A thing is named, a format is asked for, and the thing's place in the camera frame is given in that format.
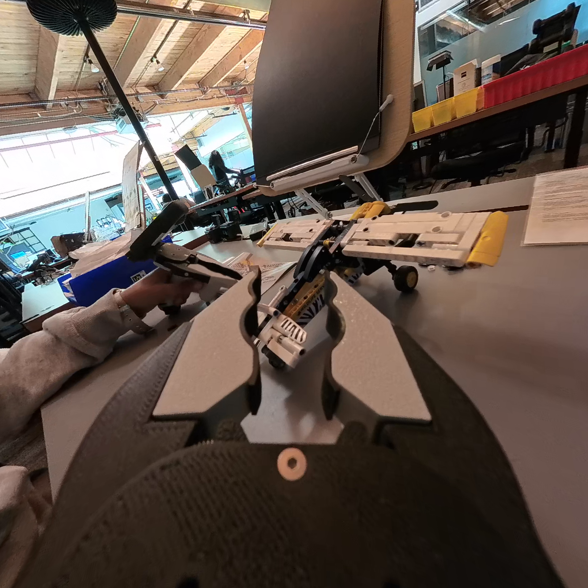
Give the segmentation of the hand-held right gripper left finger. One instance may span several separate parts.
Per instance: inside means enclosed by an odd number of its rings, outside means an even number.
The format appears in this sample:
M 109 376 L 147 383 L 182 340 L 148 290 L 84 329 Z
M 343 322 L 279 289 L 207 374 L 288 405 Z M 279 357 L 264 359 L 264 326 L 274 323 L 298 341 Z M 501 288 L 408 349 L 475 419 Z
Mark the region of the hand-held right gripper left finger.
M 155 419 L 244 419 L 262 400 L 258 333 L 261 271 L 240 281 L 193 320 L 155 405 Z

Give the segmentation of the white box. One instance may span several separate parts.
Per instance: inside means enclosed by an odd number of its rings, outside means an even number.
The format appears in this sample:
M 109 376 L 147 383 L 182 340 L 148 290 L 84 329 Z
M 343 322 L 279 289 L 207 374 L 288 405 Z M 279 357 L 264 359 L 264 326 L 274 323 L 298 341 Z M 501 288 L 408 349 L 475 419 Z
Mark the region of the white box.
M 453 71 L 453 96 L 469 92 L 481 85 L 479 60 L 473 59 Z
M 501 77 L 501 60 L 500 54 L 494 55 L 481 63 L 480 85 L 484 86 Z

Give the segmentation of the black tablet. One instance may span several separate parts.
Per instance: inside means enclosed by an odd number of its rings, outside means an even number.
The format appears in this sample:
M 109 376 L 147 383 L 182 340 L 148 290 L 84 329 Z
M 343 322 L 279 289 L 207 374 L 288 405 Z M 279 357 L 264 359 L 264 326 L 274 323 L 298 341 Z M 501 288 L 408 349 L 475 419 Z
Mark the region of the black tablet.
M 271 1 L 254 80 L 259 184 L 379 145 L 382 1 Z

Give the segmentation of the long wooden table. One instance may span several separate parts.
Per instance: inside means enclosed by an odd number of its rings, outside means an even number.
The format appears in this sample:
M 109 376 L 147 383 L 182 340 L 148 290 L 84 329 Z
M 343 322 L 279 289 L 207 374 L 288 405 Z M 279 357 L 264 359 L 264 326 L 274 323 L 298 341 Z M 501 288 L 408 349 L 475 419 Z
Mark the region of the long wooden table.
M 555 99 L 556 96 L 575 96 L 574 107 L 571 113 L 569 135 L 564 151 L 564 167 L 570 168 L 577 165 L 579 151 L 583 140 L 584 121 L 586 117 L 587 102 L 587 75 L 554 85 L 538 92 L 534 92 L 517 99 L 484 108 L 474 114 L 460 117 L 450 122 L 434 126 L 420 132 L 410 134 L 405 144 L 419 142 L 423 139 L 446 134 L 454 128 L 472 125 L 478 121 L 493 119 L 504 112 L 519 111 L 523 108 L 533 107 L 542 112 L 547 110 L 547 102 Z

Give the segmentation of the printed paper sheet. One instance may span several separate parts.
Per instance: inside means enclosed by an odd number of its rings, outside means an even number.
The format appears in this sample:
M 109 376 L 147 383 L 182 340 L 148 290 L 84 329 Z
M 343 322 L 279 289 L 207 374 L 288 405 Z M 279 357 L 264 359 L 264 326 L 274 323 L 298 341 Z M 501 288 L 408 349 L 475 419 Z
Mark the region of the printed paper sheet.
M 521 245 L 587 245 L 587 166 L 535 177 Z

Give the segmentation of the blue plastic bin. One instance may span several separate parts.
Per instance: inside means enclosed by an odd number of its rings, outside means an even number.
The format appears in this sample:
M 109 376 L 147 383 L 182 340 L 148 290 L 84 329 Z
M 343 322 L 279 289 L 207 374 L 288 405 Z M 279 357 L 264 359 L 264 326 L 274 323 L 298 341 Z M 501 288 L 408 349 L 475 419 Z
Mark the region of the blue plastic bin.
M 71 294 L 76 306 L 90 306 L 113 289 L 126 289 L 156 269 L 150 259 L 133 262 L 121 255 L 94 269 L 77 274 L 74 268 L 69 277 L 59 279 L 64 294 Z

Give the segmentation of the black office chair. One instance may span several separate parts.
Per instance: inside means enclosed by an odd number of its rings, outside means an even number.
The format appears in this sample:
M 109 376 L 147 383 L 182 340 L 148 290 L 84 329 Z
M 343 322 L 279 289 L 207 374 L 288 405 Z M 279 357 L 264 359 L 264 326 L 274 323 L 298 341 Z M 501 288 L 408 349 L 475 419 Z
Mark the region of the black office chair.
M 429 175 L 434 180 L 454 180 L 455 183 L 480 185 L 482 179 L 494 175 L 506 166 L 517 164 L 524 150 L 524 144 L 519 142 L 475 155 L 446 159 L 433 166 Z

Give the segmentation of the crumpled plastic bag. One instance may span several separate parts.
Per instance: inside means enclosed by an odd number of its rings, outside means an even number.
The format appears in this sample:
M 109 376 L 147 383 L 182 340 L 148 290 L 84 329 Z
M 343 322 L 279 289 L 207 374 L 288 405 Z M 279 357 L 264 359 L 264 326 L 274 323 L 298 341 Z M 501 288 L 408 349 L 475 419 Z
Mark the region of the crumpled plastic bag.
M 142 230 L 134 229 L 116 239 L 88 243 L 70 252 L 70 257 L 75 261 L 70 270 L 72 278 L 86 274 L 115 259 L 126 256 L 130 246 L 141 234 Z

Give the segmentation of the black pole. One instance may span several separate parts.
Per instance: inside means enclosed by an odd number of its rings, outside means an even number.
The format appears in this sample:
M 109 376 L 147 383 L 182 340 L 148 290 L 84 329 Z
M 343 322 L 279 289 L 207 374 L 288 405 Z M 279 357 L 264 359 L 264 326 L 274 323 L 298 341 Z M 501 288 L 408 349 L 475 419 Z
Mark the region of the black pole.
M 48 31 L 62 36 L 84 35 L 168 195 L 177 201 L 179 197 L 173 184 L 95 35 L 115 21 L 116 1 L 26 1 L 26 6 L 33 18 Z

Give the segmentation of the white yellow lego airplane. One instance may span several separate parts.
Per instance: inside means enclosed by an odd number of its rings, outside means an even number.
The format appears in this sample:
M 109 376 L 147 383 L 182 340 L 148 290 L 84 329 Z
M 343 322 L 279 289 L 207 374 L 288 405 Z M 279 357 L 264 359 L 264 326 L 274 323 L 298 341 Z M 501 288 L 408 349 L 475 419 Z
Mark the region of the white yellow lego airplane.
M 259 246 L 300 252 L 292 283 L 258 307 L 257 348 L 276 369 L 294 367 L 306 351 L 305 326 L 327 303 L 327 273 L 353 285 L 386 268 L 401 293 L 416 289 L 416 266 L 450 270 L 493 267 L 502 253 L 508 215 L 433 212 L 436 201 L 367 202 L 348 218 L 276 224 Z

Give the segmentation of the black charger case green display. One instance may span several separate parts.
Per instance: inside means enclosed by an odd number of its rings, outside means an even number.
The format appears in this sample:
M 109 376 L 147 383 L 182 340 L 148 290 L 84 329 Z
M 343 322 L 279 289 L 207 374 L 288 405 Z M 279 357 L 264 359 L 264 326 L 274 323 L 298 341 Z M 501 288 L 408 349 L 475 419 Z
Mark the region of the black charger case green display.
M 212 216 L 212 224 L 206 229 L 206 235 L 211 244 L 242 240 L 243 238 L 239 222 L 234 220 L 223 222 L 218 214 Z

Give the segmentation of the person's left forearm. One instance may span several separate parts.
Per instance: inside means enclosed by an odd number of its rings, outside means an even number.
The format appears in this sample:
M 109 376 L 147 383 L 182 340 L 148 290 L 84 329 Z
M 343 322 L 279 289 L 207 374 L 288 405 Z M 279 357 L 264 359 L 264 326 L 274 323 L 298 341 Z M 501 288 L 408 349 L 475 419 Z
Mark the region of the person's left forearm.
M 58 313 L 1 353 L 1 442 L 17 437 L 69 378 L 113 351 L 129 330 L 119 301 L 111 290 L 88 307 Z

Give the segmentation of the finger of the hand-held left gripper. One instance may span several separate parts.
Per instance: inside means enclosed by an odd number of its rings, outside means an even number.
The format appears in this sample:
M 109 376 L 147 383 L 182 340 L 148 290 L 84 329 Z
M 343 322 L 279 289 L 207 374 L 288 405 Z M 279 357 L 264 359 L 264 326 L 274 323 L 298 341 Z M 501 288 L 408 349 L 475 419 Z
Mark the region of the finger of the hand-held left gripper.
M 211 259 L 198 259 L 184 268 L 186 277 L 204 285 L 198 291 L 201 300 L 215 300 L 242 279 L 239 272 Z

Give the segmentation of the person's left hand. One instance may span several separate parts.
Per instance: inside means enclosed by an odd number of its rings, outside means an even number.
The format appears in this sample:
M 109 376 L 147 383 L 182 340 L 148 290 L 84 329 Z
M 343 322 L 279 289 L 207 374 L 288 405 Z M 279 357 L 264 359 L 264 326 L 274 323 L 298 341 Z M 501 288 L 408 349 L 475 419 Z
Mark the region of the person's left hand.
M 122 290 L 121 298 L 138 318 L 143 319 L 159 306 L 181 307 L 204 285 L 196 279 L 180 279 L 164 269 L 158 269 Z

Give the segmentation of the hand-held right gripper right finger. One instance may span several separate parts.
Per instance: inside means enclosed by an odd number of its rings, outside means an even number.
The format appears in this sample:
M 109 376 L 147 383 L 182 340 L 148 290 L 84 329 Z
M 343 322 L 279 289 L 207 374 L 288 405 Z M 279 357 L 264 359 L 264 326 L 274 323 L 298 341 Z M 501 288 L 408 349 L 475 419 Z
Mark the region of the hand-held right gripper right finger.
M 430 423 L 393 324 L 334 272 L 326 277 L 325 360 L 321 404 L 341 423 Z

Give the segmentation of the white wristband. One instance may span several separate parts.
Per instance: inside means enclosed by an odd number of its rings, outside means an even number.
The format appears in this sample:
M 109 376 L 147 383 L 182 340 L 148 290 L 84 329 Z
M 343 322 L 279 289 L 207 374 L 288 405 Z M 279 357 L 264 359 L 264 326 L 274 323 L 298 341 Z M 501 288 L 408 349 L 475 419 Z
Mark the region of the white wristband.
M 128 330 L 141 335 L 147 335 L 154 331 L 154 328 L 146 324 L 122 298 L 122 290 L 114 289 L 113 295 L 117 307 L 121 313 L 123 322 L 128 327 Z

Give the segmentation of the red plastic bin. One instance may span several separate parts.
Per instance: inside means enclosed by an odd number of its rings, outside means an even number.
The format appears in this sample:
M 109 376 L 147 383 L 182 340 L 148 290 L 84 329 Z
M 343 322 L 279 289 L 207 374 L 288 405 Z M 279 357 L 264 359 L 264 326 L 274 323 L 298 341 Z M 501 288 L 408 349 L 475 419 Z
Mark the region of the red plastic bin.
M 485 85 L 490 108 L 587 75 L 587 44 L 501 77 Z

